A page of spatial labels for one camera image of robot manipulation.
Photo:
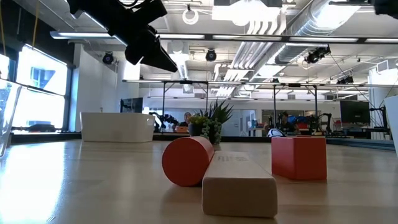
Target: potted plant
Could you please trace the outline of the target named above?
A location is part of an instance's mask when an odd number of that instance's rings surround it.
[[[207,112],[200,110],[200,113],[190,118],[189,133],[191,136],[203,136],[212,144],[219,144],[221,141],[221,127],[231,118],[233,106],[224,106],[225,100],[210,104]]]

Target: television screen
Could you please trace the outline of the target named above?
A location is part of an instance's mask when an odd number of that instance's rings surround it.
[[[120,101],[120,113],[142,113],[143,99],[130,98]]]
[[[369,103],[361,101],[340,101],[341,122],[369,124],[371,116]]]

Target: red cylinder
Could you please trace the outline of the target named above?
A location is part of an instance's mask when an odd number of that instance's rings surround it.
[[[203,137],[176,139],[163,153],[163,171],[171,182],[179,186],[198,185],[205,175],[213,154],[213,146]]]

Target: desk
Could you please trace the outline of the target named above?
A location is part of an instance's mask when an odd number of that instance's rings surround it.
[[[256,137],[256,131],[262,131],[264,128],[249,128],[249,137],[251,137],[251,131],[253,132],[253,137]]]

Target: red cube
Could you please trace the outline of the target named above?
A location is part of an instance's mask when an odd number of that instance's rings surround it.
[[[272,173],[292,180],[326,180],[325,138],[272,138]]]

